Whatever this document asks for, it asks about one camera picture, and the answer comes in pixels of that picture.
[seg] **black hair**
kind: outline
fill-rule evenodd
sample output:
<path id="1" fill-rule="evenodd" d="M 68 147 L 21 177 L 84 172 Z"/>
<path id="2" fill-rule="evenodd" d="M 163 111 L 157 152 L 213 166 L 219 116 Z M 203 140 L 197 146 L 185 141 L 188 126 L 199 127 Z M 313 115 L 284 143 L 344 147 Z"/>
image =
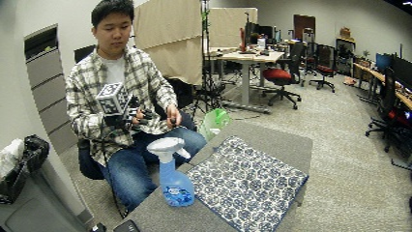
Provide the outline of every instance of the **black hair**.
<path id="1" fill-rule="evenodd" d="M 101 0 L 92 11 L 92 25 L 96 28 L 101 20 L 112 13 L 120 13 L 133 20 L 132 0 Z"/>

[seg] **white spray nozzle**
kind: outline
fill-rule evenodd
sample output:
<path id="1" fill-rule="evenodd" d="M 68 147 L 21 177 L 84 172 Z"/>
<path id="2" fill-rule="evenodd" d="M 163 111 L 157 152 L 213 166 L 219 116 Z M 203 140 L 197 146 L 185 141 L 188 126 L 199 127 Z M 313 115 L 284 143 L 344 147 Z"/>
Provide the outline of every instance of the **white spray nozzle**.
<path id="1" fill-rule="evenodd" d="M 172 154 L 177 153 L 185 159 L 191 158 L 191 154 L 183 149 L 184 140 L 177 137 L 160 138 L 153 141 L 148 146 L 147 150 L 149 153 L 159 156 L 159 160 L 163 163 L 168 163 L 172 160 Z"/>

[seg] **plaid shirt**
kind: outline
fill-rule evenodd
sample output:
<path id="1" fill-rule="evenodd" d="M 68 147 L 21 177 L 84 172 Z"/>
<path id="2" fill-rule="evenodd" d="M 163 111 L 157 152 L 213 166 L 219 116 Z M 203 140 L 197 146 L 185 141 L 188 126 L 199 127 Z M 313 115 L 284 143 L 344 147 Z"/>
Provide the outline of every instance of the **plaid shirt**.
<path id="1" fill-rule="evenodd" d="M 139 107 L 153 112 L 153 119 L 148 120 L 148 124 L 139 126 L 139 128 L 147 133 L 164 133 L 168 131 L 168 125 L 165 121 L 160 120 L 152 101 L 156 100 L 159 106 L 167 110 L 171 104 L 177 105 L 176 94 L 144 51 L 127 47 L 124 58 L 124 87 L 128 93 L 139 98 Z M 92 156 L 101 165 L 105 165 L 101 137 L 104 137 L 104 152 L 108 159 L 115 152 L 129 147 L 133 143 L 129 131 L 105 126 L 103 112 L 95 99 L 105 83 L 107 67 L 95 50 L 76 64 L 65 78 L 65 99 L 71 128 L 79 137 L 91 140 Z"/>

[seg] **blue liquid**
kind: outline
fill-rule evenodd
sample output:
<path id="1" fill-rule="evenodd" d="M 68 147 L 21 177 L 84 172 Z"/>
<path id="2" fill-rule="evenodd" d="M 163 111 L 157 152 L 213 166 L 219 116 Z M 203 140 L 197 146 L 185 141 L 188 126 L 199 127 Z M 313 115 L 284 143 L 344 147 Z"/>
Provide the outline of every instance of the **blue liquid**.
<path id="1" fill-rule="evenodd" d="M 195 202 L 195 188 L 188 176 L 175 169 L 175 159 L 160 163 L 160 186 L 171 206 L 189 206 Z"/>

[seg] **man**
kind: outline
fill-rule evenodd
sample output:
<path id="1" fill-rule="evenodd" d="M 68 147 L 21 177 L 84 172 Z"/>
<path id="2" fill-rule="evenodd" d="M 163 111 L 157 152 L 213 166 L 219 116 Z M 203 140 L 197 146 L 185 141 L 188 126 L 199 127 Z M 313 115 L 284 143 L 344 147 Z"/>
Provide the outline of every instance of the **man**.
<path id="1" fill-rule="evenodd" d="M 65 78 L 67 113 L 72 130 L 80 138 L 92 142 L 92 156 L 99 163 L 104 179 L 131 212 L 155 190 L 147 170 L 147 162 L 159 161 L 147 145 L 163 137 L 180 137 L 184 149 L 192 157 L 205 146 L 204 137 L 180 127 L 181 115 L 176 95 L 163 78 L 148 54 L 128 48 L 133 20 L 132 0 L 103 0 L 92 12 L 92 32 L 97 40 L 93 53 L 80 61 Z M 113 129 L 104 122 L 96 95 L 103 86 L 123 82 L 144 110 L 153 112 L 147 124 L 140 124 L 144 113 L 139 110 L 129 130 Z M 155 112 L 155 103 L 168 118 Z"/>

